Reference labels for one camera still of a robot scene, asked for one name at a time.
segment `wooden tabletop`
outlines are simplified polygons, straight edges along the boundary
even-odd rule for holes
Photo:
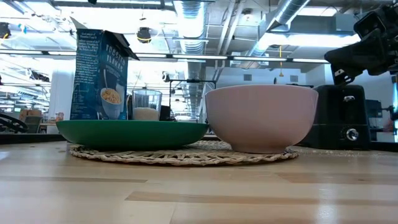
[[[397,223],[398,154],[296,148],[238,167],[72,157],[65,142],[0,146],[1,223]]]

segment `cardboard box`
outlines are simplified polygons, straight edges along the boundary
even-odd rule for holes
[[[70,119],[126,119],[127,65],[138,60],[122,34],[77,30]]]

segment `woven placemat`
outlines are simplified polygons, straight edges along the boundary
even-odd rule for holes
[[[173,166],[248,165],[293,159],[299,156],[287,148],[280,154],[250,154],[235,152],[222,141],[198,141],[181,149],[163,151],[97,151],[85,146],[70,148],[73,156],[105,162],[155,164]]]

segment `ductwork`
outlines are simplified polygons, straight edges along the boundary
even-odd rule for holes
[[[175,11],[178,17],[178,34],[181,37],[201,39],[205,35],[206,7],[207,3],[200,1],[174,1]],[[205,43],[201,40],[180,41],[181,50],[184,54],[202,55]],[[201,63],[188,62],[188,78],[202,79]],[[186,85],[184,95],[188,95],[191,105],[191,116],[196,117],[200,99],[197,95],[197,85]]]
[[[280,0],[277,9],[271,12],[273,18],[266,21],[266,31],[268,32],[281,25],[291,23],[300,10],[303,9],[309,2],[310,0]],[[270,34],[267,32],[248,52],[247,56],[260,57],[267,50],[268,46],[276,44],[274,41],[270,40]]]

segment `ceiling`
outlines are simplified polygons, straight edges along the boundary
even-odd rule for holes
[[[158,1],[130,1],[130,0],[98,0],[98,2],[112,3],[113,8],[98,7],[88,4],[85,0],[64,1],[11,1],[0,0],[0,22],[10,23],[12,38],[1,41],[0,49],[21,50],[76,50],[76,28],[72,19],[90,29],[106,29],[125,35],[132,50],[135,53],[172,53],[180,54],[180,42],[178,36],[178,19],[173,11],[154,9],[133,9],[136,4],[153,5]],[[303,16],[333,16],[337,10],[352,14],[366,12],[381,3],[388,1],[342,1],[322,0],[310,1],[299,15]],[[205,54],[216,54],[223,30],[223,18],[230,0],[217,0],[207,3],[207,20],[205,22]],[[165,2],[166,7],[172,7],[171,1]],[[264,14],[276,9],[278,0],[245,0],[244,9],[250,9],[248,15],[233,15],[229,27],[233,26],[233,20],[238,17],[238,23],[234,31],[233,39],[227,47],[226,54],[233,52],[245,52],[250,50],[258,39],[258,25]],[[142,44],[136,38],[138,29],[147,26],[152,29],[152,41]],[[296,58],[323,58],[323,55],[331,47],[317,47],[283,45],[282,49],[269,47],[267,54],[273,57]],[[0,54],[0,74],[2,82],[32,83],[26,69],[30,68],[51,78],[53,66],[61,63],[59,58],[31,58],[11,57]],[[168,87],[163,83],[161,74],[164,71],[173,73],[178,77],[187,71],[186,63],[159,62],[158,66],[148,63],[135,63],[129,66],[129,84]],[[284,63],[284,68],[302,69],[307,66],[303,63]],[[269,63],[268,68],[279,68],[280,63]],[[223,74],[223,80],[228,79],[228,73]],[[42,92],[41,88],[30,88]],[[189,107],[182,105],[178,110]]]

